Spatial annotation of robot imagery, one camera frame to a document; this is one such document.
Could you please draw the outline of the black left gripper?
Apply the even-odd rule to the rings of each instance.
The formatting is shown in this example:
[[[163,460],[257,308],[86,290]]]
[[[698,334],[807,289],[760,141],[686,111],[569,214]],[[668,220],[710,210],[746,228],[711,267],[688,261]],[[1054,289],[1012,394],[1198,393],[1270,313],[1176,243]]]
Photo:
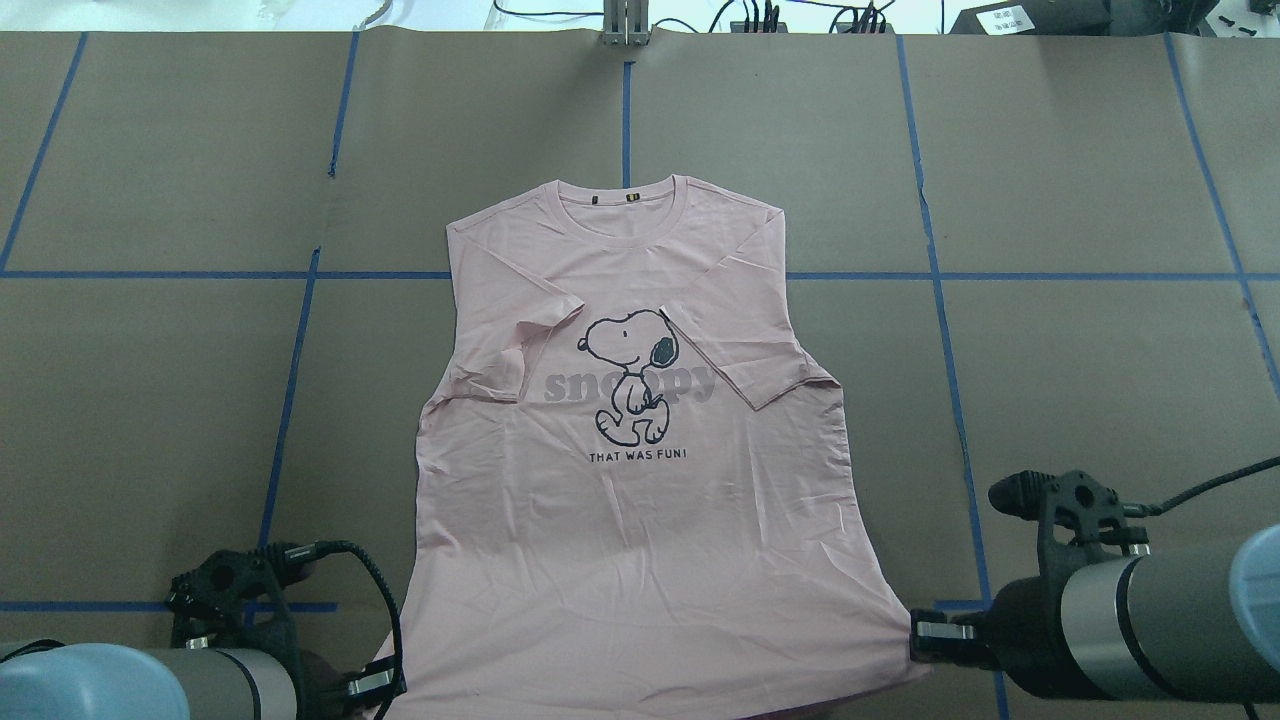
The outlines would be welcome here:
[[[297,719],[347,719],[347,703],[390,702],[407,691],[397,666],[365,666],[343,673],[308,650],[293,653]]]

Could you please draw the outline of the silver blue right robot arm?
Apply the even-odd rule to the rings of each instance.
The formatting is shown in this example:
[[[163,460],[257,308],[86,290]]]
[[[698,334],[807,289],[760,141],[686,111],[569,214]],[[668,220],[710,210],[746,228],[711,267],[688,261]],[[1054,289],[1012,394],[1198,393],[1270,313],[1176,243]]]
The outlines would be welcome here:
[[[1274,705],[1277,533],[1023,578],[977,612],[914,610],[910,659],[1042,700]]]

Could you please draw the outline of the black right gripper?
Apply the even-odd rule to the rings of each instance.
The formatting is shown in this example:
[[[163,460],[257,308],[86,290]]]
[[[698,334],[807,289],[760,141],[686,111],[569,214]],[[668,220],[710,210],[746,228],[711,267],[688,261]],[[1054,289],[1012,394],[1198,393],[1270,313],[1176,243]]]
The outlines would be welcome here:
[[[911,609],[908,647],[915,664],[1001,670],[1034,697],[1070,697],[1070,653],[1038,577],[1005,585],[987,611]]]

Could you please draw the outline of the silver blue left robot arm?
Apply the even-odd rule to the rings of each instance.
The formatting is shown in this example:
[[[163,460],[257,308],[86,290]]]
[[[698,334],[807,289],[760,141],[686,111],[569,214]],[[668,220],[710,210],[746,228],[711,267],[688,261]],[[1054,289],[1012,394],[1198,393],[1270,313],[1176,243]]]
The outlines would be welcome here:
[[[380,717],[406,691],[387,659],[337,673],[310,652],[50,639],[4,644],[1,674],[5,719]]]

